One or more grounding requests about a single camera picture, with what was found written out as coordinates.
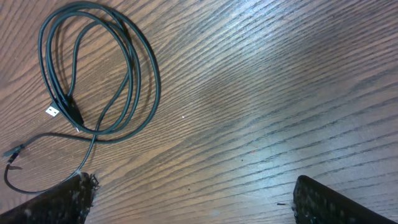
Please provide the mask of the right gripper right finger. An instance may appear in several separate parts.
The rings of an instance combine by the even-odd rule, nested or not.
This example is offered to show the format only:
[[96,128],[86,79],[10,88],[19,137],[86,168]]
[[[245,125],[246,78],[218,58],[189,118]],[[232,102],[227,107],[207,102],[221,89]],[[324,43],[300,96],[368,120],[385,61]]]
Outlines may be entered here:
[[396,224],[306,175],[297,178],[292,210],[296,224]]

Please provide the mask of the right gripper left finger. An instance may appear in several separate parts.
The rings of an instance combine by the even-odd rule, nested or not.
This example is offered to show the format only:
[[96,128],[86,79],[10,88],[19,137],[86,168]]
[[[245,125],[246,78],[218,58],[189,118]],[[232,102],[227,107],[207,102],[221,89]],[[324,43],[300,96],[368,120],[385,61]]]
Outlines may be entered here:
[[81,224],[93,206],[99,182],[82,173],[1,214],[3,224]]

